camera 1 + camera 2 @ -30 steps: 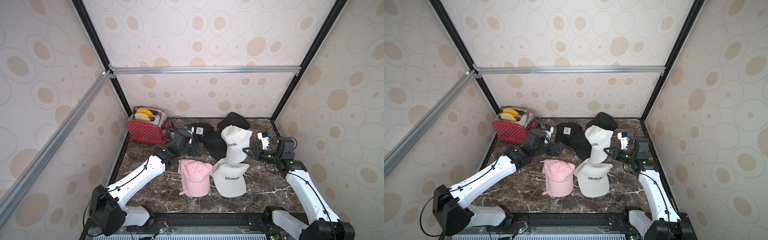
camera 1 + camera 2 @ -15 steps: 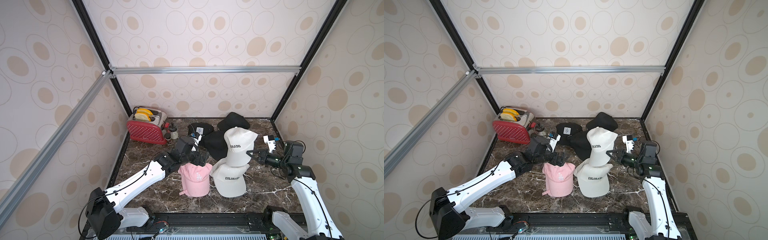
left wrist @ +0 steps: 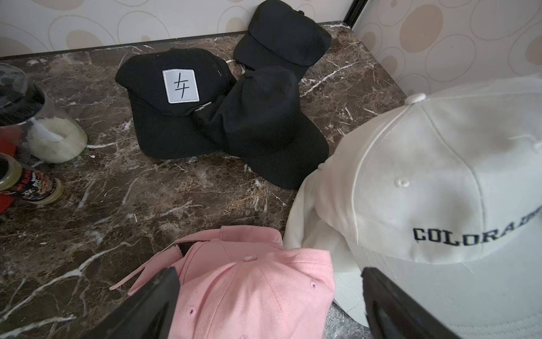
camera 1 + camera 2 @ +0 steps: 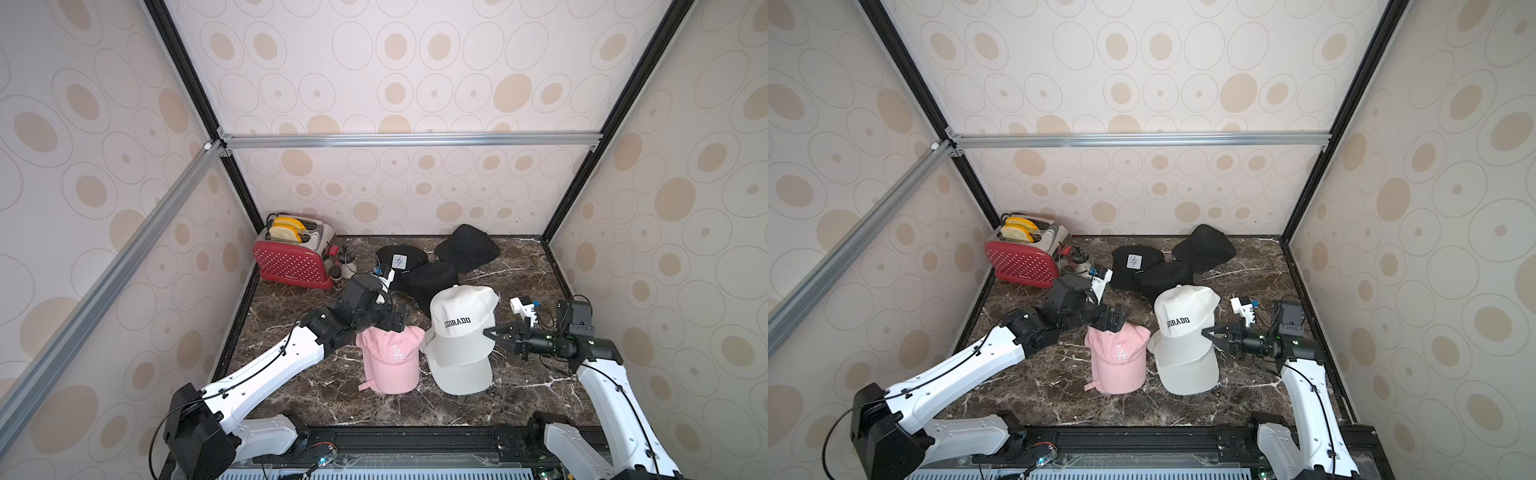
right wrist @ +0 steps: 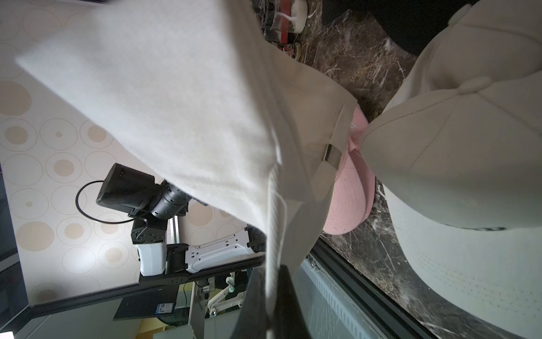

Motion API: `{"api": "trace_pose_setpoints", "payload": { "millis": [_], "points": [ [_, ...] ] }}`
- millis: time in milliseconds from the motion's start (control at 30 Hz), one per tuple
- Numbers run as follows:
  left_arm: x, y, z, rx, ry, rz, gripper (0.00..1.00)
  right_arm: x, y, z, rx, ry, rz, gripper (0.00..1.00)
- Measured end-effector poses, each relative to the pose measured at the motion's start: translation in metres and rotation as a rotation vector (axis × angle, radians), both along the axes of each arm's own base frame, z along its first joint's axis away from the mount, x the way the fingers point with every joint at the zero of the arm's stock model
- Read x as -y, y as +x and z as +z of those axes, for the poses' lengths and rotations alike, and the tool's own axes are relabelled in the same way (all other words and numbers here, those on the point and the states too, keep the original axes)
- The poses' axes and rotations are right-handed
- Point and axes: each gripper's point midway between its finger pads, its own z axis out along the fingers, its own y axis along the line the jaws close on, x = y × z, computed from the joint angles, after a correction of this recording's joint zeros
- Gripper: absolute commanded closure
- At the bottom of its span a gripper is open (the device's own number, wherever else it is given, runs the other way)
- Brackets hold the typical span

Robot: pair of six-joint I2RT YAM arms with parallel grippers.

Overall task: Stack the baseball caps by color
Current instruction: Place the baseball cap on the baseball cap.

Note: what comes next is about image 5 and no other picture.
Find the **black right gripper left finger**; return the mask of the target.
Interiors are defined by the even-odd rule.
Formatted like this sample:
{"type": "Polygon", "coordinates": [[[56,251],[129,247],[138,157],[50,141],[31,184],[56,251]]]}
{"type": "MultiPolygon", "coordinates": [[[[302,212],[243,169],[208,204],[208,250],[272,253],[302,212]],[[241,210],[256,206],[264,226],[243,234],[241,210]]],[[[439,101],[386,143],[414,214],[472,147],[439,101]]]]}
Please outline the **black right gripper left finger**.
{"type": "Polygon", "coordinates": [[[243,306],[231,339],[264,339],[268,332],[265,308],[265,269],[254,268],[248,282],[243,306]]]}

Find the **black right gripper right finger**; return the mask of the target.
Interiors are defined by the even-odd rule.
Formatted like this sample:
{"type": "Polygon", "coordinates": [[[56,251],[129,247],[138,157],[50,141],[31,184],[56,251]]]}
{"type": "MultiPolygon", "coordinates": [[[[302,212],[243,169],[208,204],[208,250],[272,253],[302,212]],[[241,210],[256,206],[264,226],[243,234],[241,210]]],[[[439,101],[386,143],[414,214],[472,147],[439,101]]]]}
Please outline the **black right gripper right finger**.
{"type": "Polygon", "coordinates": [[[270,329],[272,330],[273,338],[311,338],[296,296],[292,277],[286,266],[280,267],[277,299],[270,329]]]}

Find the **pink cap with logo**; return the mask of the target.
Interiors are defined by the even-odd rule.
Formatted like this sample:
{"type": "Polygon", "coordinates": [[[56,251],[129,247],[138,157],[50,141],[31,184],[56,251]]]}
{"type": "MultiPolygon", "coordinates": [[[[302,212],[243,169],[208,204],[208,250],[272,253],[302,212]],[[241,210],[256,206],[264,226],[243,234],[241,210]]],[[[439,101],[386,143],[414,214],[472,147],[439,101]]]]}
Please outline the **pink cap with logo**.
{"type": "Polygon", "coordinates": [[[375,198],[375,175],[361,156],[361,134],[368,120],[359,107],[354,110],[349,139],[335,178],[332,200],[323,227],[331,235],[346,234],[371,214],[375,198]]]}

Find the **beige Colorado cap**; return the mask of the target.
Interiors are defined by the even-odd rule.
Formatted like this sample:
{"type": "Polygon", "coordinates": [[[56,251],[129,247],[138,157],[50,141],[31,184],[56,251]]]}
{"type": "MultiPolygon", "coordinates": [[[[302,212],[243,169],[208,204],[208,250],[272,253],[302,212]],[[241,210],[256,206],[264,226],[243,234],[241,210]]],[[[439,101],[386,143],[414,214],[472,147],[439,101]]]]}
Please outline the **beige Colorado cap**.
{"type": "Polygon", "coordinates": [[[540,1],[457,10],[364,131],[361,153],[420,279],[540,338],[540,1]]]}
{"type": "Polygon", "coordinates": [[[319,237],[357,100],[267,42],[249,1],[113,1],[17,56],[182,191],[259,228],[295,271],[319,237]]]}

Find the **black cap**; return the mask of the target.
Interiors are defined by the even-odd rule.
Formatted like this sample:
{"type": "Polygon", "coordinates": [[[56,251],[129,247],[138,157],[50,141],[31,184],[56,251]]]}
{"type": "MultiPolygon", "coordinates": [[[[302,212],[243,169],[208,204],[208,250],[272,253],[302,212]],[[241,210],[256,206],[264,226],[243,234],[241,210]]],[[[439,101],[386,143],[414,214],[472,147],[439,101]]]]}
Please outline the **black cap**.
{"type": "Polygon", "coordinates": [[[420,55],[449,20],[470,0],[323,0],[322,25],[330,25],[345,11],[367,12],[390,39],[411,55],[420,55]]]}

